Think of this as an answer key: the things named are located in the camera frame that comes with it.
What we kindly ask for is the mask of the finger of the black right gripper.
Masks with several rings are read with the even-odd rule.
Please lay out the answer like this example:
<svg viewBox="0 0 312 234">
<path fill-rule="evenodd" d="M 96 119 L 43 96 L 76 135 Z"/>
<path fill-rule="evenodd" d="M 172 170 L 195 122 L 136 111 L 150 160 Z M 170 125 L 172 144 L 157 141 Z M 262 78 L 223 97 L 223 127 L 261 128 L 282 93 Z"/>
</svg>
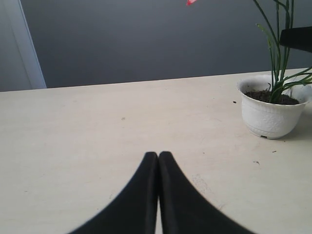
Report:
<svg viewBox="0 0 312 234">
<path fill-rule="evenodd" d="M 298 27 L 281 31 L 280 44 L 284 47 L 312 52 L 312 27 Z"/>
</svg>

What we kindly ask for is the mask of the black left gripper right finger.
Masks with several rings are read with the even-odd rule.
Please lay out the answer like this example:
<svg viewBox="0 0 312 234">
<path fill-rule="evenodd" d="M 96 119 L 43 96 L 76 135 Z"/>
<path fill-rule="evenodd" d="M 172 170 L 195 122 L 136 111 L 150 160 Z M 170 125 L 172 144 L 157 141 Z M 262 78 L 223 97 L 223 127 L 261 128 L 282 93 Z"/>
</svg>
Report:
<svg viewBox="0 0 312 234">
<path fill-rule="evenodd" d="M 171 152 L 161 152 L 160 211 L 164 234 L 251 234 L 227 217 L 191 184 Z"/>
</svg>

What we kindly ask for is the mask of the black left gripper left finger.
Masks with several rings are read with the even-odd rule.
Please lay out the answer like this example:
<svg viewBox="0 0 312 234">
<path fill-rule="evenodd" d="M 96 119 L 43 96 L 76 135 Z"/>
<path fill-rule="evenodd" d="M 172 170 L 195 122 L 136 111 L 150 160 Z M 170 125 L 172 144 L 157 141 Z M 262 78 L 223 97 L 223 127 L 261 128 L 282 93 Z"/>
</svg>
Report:
<svg viewBox="0 0 312 234">
<path fill-rule="evenodd" d="M 123 190 L 72 234 L 154 234 L 158 203 L 158 156 L 147 152 Z"/>
</svg>

